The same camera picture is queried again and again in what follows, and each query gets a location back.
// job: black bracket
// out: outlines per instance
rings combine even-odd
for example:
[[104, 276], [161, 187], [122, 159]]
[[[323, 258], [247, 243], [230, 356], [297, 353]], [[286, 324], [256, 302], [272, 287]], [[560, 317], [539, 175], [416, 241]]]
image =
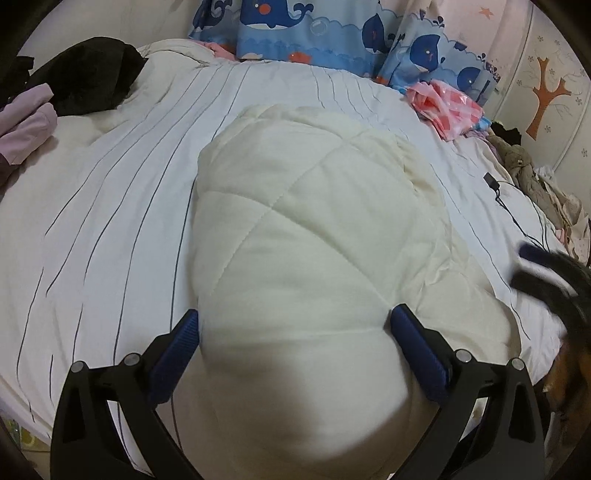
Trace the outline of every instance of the black bracket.
[[203, 480], [155, 412], [167, 402], [199, 345], [199, 323], [189, 310], [174, 330], [156, 337], [143, 355], [119, 365], [70, 368], [57, 407], [51, 442], [55, 480], [148, 480], [123, 448], [107, 401], [117, 401], [152, 474], [158, 480]]
[[[392, 333], [427, 398], [440, 410], [395, 480], [542, 480], [540, 415], [525, 364], [478, 362], [454, 352], [423, 328], [406, 305], [390, 314]], [[199, 344], [197, 312], [157, 337], [143, 355], [119, 365], [72, 365], [57, 409], [51, 444], [53, 480], [147, 480], [115, 429], [108, 401], [121, 406], [134, 439], [158, 480], [203, 480], [175, 444], [155, 408], [168, 401]], [[460, 441], [478, 398], [488, 403], [478, 429]]]
[[[440, 410], [395, 480], [543, 480], [544, 436], [523, 361], [478, 362], [452, 351], [406, 305], [390, 325], [423, 391]], [[488, 398], [477, 430], [460, 439], [478, 398]]]

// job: pink plastic bag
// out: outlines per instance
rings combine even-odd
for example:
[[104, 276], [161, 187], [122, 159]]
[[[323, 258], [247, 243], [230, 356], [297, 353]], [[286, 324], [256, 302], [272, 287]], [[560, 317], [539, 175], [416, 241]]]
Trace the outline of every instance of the pink plastic bag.
[[484, 113], [468, 95], [440, 80], [416, 83], [408, 87], [406, 95], [413, 108], [430, 120], [446, 141], [473, 128]]

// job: cartoon whale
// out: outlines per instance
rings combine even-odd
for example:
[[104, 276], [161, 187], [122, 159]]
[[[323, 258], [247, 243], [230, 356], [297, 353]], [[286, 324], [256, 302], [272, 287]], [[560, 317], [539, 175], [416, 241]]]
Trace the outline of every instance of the cartoon whale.
[[414, 63], [421, 72], [432, 72], [439, 65], [439, 51], [437, 43], [439, 35], [421, 35], [410, 47], [410, 61]]
[[[387, 54], [390, 51], [384, 40], [384, 24], [378, 14], [375, 14], [363, 24], [361, 38], [363, 39], [363, 46], [370, 53], [381, 52]], [[396, 35], [394, 34], [388, 35], [389, 40], [395, 38]]]
[[312, 12], [312, 4], [295, 4], [298, 18], [292, 18], [287, 0], [245, 0], [242, 3], [240, 22], [253, 28], [290, 28], [304, 19], [306, 12]]
[[457, 74], [457, 89], [461, 92], [467, 92], [480, 75], [480, 69], [476, 67], [466, 67]]
[[398, 64], [394, 63], [394, 70], [389, 76], [383, 76], [389, 78], [388, 85], [406, 88], [416, 83], [423, 74], [436, 70], [439, 66], [438, 42], [439, 35], [421, 35], [410, 48], [397, 52]]
[[218, 8], [221, 10], [218, 17], [212, 15], [212, 3], [213, 0], [203, 0], [201, 2], [193, 17], [193, 28], [201, 28], [203, 30], [205, 27], [215, 27], [222, 21], [226, 7], [232, 5], [232, 0], [217, 0], [214, 7], [216, 10]]
[[422, 82], [430, 82], [431, 80], [441, 80], [442, 82], [451, 85], [461, 92], [468, 93], [472, 96], [473, 84], [480, 75], [481, 70], [477, 67], [466, 67], [456, 73], [450, 69], [437, 69], [434, 72], [427, 72], [420, 75]]

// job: white wall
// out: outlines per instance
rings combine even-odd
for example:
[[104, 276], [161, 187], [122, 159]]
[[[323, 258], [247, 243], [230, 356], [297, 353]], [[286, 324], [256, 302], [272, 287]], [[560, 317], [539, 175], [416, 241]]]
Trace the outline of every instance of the white wall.
[[532, 25], [534, 6], [530, 0], [525, 0], [525, 5], [521, 3], [521, 12], [515, 18], [508, 21], [512, 27], [512, 38], [509, 42], [513, 45], [515, 55], [513, 56], [513, 65], [506, 69], [506, 72], [501, 77], [495, 90], [491, 93], [487, 103], [484, 106], [484, 113], [488, 118], [496, 118], [501, 106], [509, 92], [509, 88], [513, 85], [517, 68], [521, 64], [521, 57], [525, 53], [525, 45], [530, 35], [530, 28]]
[[136, 47], [188, 35], [201, 0], [63, 0], [21, 50], [39, 68], [87, 38], [113, 37]]
[[[547, 89], [556, 90], [562, 81], [570, 95], [552, 100], [534, 138], [527, 130], [539, 106], [533, 90], [540, 87], [538, 58], [548, 59]], [[531, 153], [535, 165], [554, 168], [559, 186], [579, 197], [591, 212], [591, 80], [564, 37], [537, 8], [517, 70], [505, 91], [500, 95], [502, 100], [497, 97], [485, 111], [506, 128], [517, 127], [521, 144]]]

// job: pink clothing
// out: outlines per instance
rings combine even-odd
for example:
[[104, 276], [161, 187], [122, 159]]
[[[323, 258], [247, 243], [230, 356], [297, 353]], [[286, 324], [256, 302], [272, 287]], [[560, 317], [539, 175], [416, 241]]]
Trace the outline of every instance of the pink clothing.
[[0, 137], [0, 155], [9, 165], [20, 165], [52, 135], [57, 127], [53, 105], [41, 105], [15, 128]]
[[473, 128], [484, 114], [482, 107], [468, 95], [440, 80], [416, 83], [408, 87], [406, 95], [413, 108], [431, 121], [446, 141]]
[[53, 92], [46, 83], [37, 85], [16, 96], [0, 112], [0, 136], [14, 128], [14, 126], [35, 112], [41, 105], [47, 103], [51, 97], [53, 97]]
[[236, 61], [236, 56], [230, 52], [228, 52], [224, 47], [222, 47], [218, 43], [214, 42], [205, 42], [199, 40], [193, 40], [195, 43], [199, 43], [206, 48], [209, 48], [213, 52], [213, 56], [217, 59], [226, 59], [226, 60], [234, 60]]

